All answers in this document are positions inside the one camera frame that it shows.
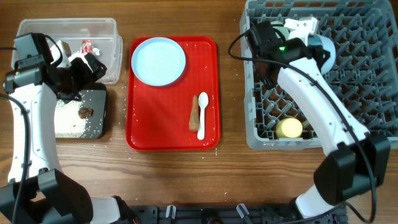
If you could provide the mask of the red snack wrapper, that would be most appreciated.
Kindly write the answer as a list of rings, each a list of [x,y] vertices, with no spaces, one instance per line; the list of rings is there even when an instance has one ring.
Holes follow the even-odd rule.
[[[80,47],[80,52],[84,53],[92,53],[92,41],[91,40],[83,40]]]

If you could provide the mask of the light blue bowl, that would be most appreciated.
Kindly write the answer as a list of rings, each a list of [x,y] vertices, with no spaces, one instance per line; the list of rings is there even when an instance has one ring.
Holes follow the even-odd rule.
[[[314,35],[308,38],[308,49],[321,74],[328,73],[336,61],[336,49],[333,41],[322,35]]]

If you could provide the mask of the light blue plate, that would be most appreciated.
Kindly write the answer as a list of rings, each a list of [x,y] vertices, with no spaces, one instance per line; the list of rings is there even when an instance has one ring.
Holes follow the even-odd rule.
[[[153,37],[140,43],[132,53],[131,69],[146,85],[166,86],[178,80],[187,57],[182,47],[166,37]]]

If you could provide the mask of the yellow plastic cup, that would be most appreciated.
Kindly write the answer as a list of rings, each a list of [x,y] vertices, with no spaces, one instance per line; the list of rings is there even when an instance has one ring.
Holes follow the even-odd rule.
[[[299,138],[302,135],[302,123],[296,118],[285,118],[276,126],[278,138]]]

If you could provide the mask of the green bowl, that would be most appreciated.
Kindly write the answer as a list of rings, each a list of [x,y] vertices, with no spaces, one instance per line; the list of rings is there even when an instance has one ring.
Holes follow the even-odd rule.
[[[271,25],[273,26],[278,38],[284,40],[287,40],[289,38],[289,30],[284,27],[282,22],[272,21]]]

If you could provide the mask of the black waste tray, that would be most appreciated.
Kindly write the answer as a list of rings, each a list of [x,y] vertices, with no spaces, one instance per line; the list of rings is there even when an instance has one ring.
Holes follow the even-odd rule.
[[[86,118],[86,130],[76,139],[98,139],[103,135],[108,92],[102,83],[92,84],[79,92],[83,108],[93,109],[92,117]]]

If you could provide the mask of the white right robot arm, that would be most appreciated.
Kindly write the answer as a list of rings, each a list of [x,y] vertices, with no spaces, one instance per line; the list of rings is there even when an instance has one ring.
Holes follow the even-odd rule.
[[[295,199],[303,219],[315,218],[384,182],[390,153],[385,135],[372,134],[345,107],[323,75],[336,59],[333,42],[318,34],[315,18],[250,23],[244,36],[249,60],[268,88],[281,87],[316,132],[325,160],[313,185]]]

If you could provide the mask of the red plastic tray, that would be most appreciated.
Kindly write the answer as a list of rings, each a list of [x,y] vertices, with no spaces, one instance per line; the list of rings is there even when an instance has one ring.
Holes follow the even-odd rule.
[[[166,86],[150,86],[129,68],[126,141],[136,151],[193,151],[215,147],[221,138],[218,53],[207,36],[173,36],[186,56],[184,71]],[[188,128],[193,97],[205,92],[205,137]]]

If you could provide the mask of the brown food stick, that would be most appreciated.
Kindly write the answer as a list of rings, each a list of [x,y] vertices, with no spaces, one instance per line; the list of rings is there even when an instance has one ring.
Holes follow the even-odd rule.
[[[197,95],[193,96],[192,109],[190,112],[190,119],[189,119],[188,127],[191,132],[197,132],[200,127],[199,105],[198,105],[198,96]]]

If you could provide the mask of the brown food scrap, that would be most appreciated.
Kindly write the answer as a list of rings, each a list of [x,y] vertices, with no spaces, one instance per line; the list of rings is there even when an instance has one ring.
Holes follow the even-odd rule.
[[[78,111],[78,115],[81,119],[86,119],[92,117],[93,109],[91,108],[80,108]]]

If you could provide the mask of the white plastic spoon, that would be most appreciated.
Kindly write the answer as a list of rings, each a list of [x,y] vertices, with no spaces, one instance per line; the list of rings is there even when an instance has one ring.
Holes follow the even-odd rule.
[[[200,93],[198,97],[198,105],[200,107],[200,127],[197,132],[198,140],[204,140],[205,138],[205,109],[208,106],[209,99],[206,92]]]

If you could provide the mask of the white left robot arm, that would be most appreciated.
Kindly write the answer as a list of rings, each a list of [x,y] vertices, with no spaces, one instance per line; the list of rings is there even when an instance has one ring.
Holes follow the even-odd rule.
[[[60,168],[54,115],[58,100],[79,100],[106,73],[92,54],[54,58],[50,36],[15,38],[19,59],[6,74],[2,98],[13,110],[14,150],[1,213],[12,223],[129,223],[134,214],[118,196],[93,198]]]

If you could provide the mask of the crumpled white tissue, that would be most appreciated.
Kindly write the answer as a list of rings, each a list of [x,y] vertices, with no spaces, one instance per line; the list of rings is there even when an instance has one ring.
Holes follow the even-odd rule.
[[[97,48],[93,48],[90,52],[91,54],[93,54],[95,57],[100,56],[100,50]],[[72,62],[75,58],[81,58],[82,61],[84,61],[85,63],[88,63],[85,55],[87,54],[87,52],[84,52],[82,48],[79,49],[79,51],[73,53],[69,58],[69,62]]]

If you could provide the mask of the clear plastic bin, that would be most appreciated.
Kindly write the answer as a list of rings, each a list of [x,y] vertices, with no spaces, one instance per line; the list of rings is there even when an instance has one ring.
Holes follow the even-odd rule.
[[[25,19],[17,30],[17,36],[43,33],[53,40],[66,42],[76,53],[84,40],[90,40],[92,47],[99,49],[97,59],[106,67],[106,75],[100,83],[115,84],[119,80],[123,58],[123,40],[113,18],[58,18]]]

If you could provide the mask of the grey dishwasher rack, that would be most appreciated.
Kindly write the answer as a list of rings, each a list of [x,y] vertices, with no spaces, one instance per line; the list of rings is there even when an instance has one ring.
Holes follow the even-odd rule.
[[[350,113],[371,133],[385,135],[397,147],[397,24],[391,1],[247,1],[239,22],[285,22],[315,17],[318,33],[331,39],[336,62],[325,81]],[[244,63],[246,141],[255,150],[319,147],[303,113],[281,88],[267,89]],[[278,138],[277,124],[296,118],[303,126],[299,138]]]

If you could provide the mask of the white rice pile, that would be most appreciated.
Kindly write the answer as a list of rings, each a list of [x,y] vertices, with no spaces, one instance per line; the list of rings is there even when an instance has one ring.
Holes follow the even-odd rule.
[[[80,101],[70,101],[64,103],[57,101],[55,107],[54,126],[56,138],[80,138],[86,130],[86,119],[79,116],[79,110],[83,103]]]

